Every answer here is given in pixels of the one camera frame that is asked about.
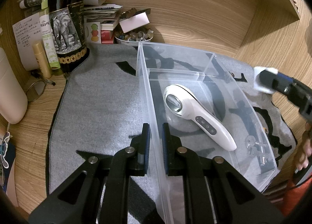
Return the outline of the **right human hand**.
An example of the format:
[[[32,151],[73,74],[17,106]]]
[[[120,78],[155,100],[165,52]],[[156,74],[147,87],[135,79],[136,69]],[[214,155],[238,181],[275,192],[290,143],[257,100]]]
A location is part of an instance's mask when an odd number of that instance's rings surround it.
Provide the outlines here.
[[[302,134],[302,142],[293,158],[293,165],[298,171],[305,169],[309,165],[309,157],[311,157],[311,123],[307,122]]]

